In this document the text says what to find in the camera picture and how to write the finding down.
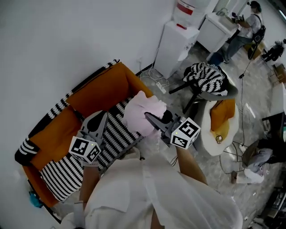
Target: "white box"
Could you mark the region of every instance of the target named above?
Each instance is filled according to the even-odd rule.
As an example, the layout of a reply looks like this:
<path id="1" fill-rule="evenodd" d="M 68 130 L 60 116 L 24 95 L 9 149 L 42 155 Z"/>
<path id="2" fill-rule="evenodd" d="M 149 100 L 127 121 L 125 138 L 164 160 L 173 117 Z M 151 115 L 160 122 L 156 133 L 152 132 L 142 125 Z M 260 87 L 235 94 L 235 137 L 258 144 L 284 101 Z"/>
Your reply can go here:
<path id="1" fill-rule="evenodd" d="M 75 159 L 91 164 L 101 152 L 101 149 L 94 141 L 73 136 L 68 152 Z"/>
<path id="2" fill-rule="evenodd" d="M 196 140 L 201 128 L 191 119 L 187 118 L 171 136 L 171 144 L 188 149 Z"/>

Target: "sink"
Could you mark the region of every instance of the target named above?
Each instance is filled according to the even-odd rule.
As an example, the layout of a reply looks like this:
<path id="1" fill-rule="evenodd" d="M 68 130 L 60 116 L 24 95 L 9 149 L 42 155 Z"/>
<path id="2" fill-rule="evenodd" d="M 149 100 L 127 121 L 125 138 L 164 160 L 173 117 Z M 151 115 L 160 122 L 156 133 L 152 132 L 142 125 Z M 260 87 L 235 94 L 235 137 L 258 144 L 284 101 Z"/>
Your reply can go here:
<path id="1" fill-rule="evenodd" d="M 234 28 L 237 27 L 237 25 L 234 24 L 234 23 L 232 22 L 232 20 L 231 20 L 229 17 L 227 17 L 227 16 L 220 16 L 220 17 L 219 17 L 219 22 L 220 22 L 224 27 L 226 27 L 229 31 L 231 31 L 231 30 L 233 30 Z"/>

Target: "blue object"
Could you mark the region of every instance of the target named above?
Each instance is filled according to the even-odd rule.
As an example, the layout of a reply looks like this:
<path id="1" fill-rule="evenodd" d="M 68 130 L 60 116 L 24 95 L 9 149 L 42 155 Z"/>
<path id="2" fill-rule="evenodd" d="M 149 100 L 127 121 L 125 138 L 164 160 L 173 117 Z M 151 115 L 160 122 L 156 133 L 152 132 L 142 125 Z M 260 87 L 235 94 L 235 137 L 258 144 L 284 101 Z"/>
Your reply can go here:
<path id="1" fill-rule="evenodd" d="M 37 208 L 41 208 L 44 206 L 42 201 L 37 197 L 37 195 L 33 191 L 29 191 L 30 194 L 30 202 Z"/>
<path id="2" fill-rule="evenodd" d="M 208 64 L 213 64 L 214 66 L 219 66 L 223 62 L 223 56 L 215 52 L 210 58 Z"/>

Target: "jeans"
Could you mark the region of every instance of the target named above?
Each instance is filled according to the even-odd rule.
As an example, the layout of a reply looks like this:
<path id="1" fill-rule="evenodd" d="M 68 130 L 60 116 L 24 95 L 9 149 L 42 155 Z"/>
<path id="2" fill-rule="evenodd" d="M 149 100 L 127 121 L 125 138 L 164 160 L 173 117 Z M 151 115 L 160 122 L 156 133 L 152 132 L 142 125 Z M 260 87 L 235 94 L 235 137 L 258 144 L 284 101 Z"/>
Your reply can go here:
<path id="1" fill-rule="evenodd" d="M 245 38 L 245 37 L 240 37 L 236 36 L 231 43 L 229 44 L 227 51 L 224 54 L 224 60 L 228 62 L 230 58 L 237 53 L 237 51 L 246 44 L 251 44 L 252 43 L 252 38 Z"/>

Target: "person's arm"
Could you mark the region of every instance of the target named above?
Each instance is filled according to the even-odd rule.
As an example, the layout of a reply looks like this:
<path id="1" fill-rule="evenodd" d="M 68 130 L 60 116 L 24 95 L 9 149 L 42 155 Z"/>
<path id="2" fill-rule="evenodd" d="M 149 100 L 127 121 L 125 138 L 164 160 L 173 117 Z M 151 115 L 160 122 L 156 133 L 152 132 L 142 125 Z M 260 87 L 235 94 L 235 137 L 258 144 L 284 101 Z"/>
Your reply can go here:
<path id="1" fill-rule="evenodd" d="M 181 173 L 207 185 L 206 177 L 191 153 L 179 147 L 176 150 Z"/>
<path id="2" fill-rule="evenodd" d="M 246 21 L 239 21 L 238 24 L 240 24 L 242 27 L 249 29 L 251 26 Z"/>
<path id="3" fill-rule="evenodd" d="M 80 200 L 84 203 L 84 209 L 99 179 L 100 175 L 97 167 L 84 167 L 84 177 L 80 189 Z"/>

